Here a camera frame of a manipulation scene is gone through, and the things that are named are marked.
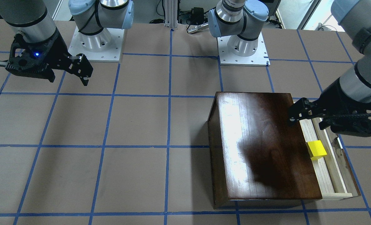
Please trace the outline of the yellow cube block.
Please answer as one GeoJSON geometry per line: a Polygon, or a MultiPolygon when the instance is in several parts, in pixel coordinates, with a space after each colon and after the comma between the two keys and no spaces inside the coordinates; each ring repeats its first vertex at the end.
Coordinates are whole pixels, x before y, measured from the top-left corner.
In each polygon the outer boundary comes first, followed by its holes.
{"type": "Polygon", "coordinates": [[[324,148],[324,145],[321,140],[308,141],[306,145],[308,148],[310,159],[312,161],[318,160],[327,155],[327,151],[324,148]]]}

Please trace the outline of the wooden drawer with white handle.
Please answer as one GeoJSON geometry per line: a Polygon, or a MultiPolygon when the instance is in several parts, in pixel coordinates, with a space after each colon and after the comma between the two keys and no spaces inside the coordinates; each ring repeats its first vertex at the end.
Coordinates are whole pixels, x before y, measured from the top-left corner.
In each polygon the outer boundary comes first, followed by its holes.
{"type": "Polygon", "coordinates": [[[339,135],[333,133],[330,128],[321,130],[321,121],[321,118],[304,119],[299,124],[304,139],[307,142],[320,140],[327,152],[327,155],[312,162],[322,199],[343,200],[361,196],[339,135]]]}

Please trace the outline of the dark wooden drawer box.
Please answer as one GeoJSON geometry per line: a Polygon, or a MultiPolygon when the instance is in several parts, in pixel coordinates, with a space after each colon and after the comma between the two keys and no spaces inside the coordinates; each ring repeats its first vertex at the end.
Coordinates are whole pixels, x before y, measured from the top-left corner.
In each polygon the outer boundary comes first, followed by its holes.
{"type": "Polygon", "coordinates": [[[213,206],[294,207],[323,198],[289,93],[217,92],[207,120],[213,206]]]}

